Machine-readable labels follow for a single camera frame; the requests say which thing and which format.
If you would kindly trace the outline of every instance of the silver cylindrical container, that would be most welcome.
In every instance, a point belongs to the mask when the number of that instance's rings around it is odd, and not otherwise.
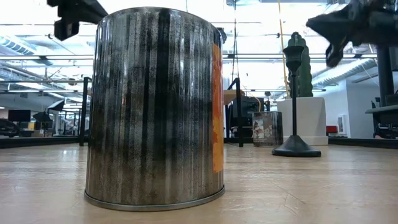
[[[187,12],[139,7],[98,25],[86,199],[171,210],[224,192],[221,36]]]
[[[253,144],[257,147],[280,146],[284,143],[282,113],[253,113]]]

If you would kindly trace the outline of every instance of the orange label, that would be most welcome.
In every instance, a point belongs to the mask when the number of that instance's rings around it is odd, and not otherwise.
[[[223,120],[223,61],[221,49],[213,44],[213,172],[224,169],[224,120]]]

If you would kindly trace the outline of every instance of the wooden table surface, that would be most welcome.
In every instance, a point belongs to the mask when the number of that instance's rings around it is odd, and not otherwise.
[[[398,150],[328,146],[320,158],[288,158],[224,148],[221,198],[152,213],[85,202],[85,147],[0,149],[0,223],[398,223]]]

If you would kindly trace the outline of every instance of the green cactus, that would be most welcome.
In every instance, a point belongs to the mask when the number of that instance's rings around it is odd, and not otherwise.
[[[288,46],[303,46],[304,51],[302,54],[302,64],[297,70],[297,97],[313,97],[312,94],[312,75],[311,75],[311,65],[310,65],[310,52],[305,42],[305,39],[298,33],[294,32],[292,38],[287,42]],[[289,87],[291,87],[291,77],[289,72]]]

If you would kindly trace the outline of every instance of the lamp base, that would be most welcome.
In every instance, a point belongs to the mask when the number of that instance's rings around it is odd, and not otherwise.
[[[288,157],[320,157],[321,151],[309,146],[300,138],[300,136],[290,136],[283,145],[272,150],[272,155]]]

